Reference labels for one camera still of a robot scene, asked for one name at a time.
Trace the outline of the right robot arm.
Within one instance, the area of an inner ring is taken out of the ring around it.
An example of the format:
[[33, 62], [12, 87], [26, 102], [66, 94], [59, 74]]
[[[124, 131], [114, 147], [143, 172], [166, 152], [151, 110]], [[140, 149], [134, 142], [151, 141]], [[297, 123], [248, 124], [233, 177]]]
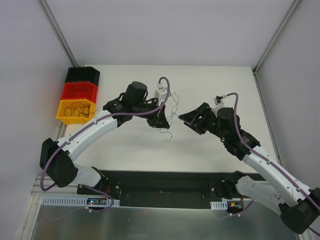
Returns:
[[241, 194], [256, 200], [277, 213], [291, 231], [300, 235], [320, 216], [320, 189], [310, 188], [273, 160], [255, 137], [241, 129], [234, 108], [211, 108], [204, 102], [178, 118], [199, 135], [210, 132], [217, 136], [231, 155], [269, 183], [265, 187], [239, 173], [238, 178], [225, 184], [228, 196]]

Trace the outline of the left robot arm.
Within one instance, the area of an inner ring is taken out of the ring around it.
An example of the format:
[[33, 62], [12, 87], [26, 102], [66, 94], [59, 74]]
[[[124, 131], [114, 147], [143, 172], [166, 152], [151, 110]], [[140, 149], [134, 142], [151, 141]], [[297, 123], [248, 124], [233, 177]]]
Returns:
[[157, 83], [154, 97], [148, 99], [147, 86], [133, 81], [125, 92], [108, 101], [91, 120], [78, 130], [58, 140], [46, 139], [41, 146], [39, 166], [42, 169], [40, 188], [48, 191], [51, 186], [44, 186], [45, 176], [53, 181], [52, 186], [64, 188], [70, 184], [82, 185], [94, 194], [108, 193], [108, 179], [96, 167], [85, 167], [75, 164], [75, 160], [91, 144], [111, 131], [116, 130], [133, 117], [145, 119], [152, 128], [169, 129], [165, 116], [166, 102], [171, 94], [170, 84], [166, 77]]

